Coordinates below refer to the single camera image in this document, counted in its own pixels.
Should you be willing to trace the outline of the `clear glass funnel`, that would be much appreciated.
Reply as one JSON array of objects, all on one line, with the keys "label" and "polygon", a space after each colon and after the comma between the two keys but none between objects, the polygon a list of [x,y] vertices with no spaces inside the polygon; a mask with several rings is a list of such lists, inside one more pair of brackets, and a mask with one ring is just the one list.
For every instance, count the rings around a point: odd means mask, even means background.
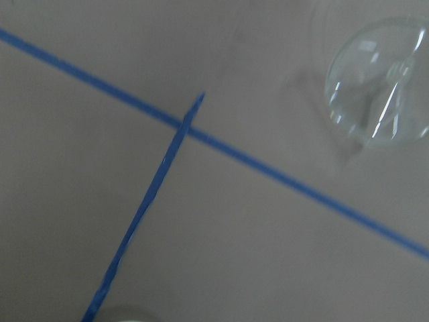
[{"label": "clear glass funnel", "polygon": [[368,147],[428,135],[428,20],[389,17],[354,34],[326,74],[330,120]]}]

